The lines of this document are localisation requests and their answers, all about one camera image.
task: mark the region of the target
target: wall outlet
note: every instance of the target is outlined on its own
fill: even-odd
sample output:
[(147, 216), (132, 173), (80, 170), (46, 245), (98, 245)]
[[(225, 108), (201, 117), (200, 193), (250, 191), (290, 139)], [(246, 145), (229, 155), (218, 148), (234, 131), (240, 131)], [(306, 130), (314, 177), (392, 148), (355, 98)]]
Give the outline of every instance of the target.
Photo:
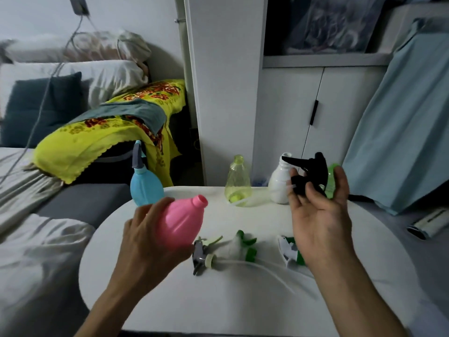
[(73, 12), (76, 15), (89, 16), (86, 0), (70, 0), (70, 3), (72, 4)]

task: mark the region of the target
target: hand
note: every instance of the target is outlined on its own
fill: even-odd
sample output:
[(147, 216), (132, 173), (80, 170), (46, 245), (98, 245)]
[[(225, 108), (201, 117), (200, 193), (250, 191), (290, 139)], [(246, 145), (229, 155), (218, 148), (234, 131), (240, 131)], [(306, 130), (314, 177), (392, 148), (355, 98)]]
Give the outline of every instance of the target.
[[(292, 168), (290, 176), (298, 175)], [(349, 185), (342, 167), (334, 168), (335, 192), (329, 200), (317, 192), (311, 182), (306, 196), (289, 190), (288, 200), (296, 245), (307, 266), (313, 268), (334, 258), (355, 255), (348, 215)]]
[(179, 263), (194, 251), (193, 245), (175, 250), (161, 246), (156, 225), (173, 198), (138, 207), (132, 220), (125, 222), (120, 253), (109, 286), (140, 300), (154, 289)]

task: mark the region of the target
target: black spray nozzle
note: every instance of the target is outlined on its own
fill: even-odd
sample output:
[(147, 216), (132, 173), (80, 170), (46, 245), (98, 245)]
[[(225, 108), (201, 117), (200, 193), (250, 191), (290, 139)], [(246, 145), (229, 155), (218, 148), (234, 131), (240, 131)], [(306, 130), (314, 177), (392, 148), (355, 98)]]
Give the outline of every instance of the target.
[(305, 195), (305, 186), (307, 182), (312, 182), (316, 191), (320, 192), (324, 196), (326, 195), (324, 189), (327, 186), (327, 164), (321, 152), (315, 154), (315, 158), (301, 159), (283, 156), (282, 159), (294, 166), (300, 167), (306, 172), (306, 176), (293, 176), (291, 183), (296, 185), (293, 191), (297, 195)]
[(140, 141), (136, 141), (134, 148), (132, 149), (132, 167), (134, 169), (141, 169), (143, 166), (142, 145)]

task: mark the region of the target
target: blue spray bottle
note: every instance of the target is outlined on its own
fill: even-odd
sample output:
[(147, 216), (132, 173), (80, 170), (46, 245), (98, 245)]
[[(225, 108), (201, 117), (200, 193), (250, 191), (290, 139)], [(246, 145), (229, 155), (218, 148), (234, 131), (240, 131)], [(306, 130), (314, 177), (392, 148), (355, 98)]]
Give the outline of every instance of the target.
[(142, 161), (142, 146), (136, 141), (132, 151), (134, 175), (131, 179), (131, 197), (138, 206), (154, 204), (164, 197), (164, 188), (158, 177)]

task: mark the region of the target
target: black cabinet handle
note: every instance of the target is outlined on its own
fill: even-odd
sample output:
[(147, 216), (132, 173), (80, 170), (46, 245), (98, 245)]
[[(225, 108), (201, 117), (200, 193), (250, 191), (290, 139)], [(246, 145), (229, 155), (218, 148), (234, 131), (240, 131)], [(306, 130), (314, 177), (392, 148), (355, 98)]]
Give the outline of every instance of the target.
[(309, 125), (313, 125), (313, 120), (315, 119), (315, 114), (317, 113), (317, 107), (318, 107), (318, 101), (315, 100), (315, 104), (313, 104), (313, 111), (311, 112)]

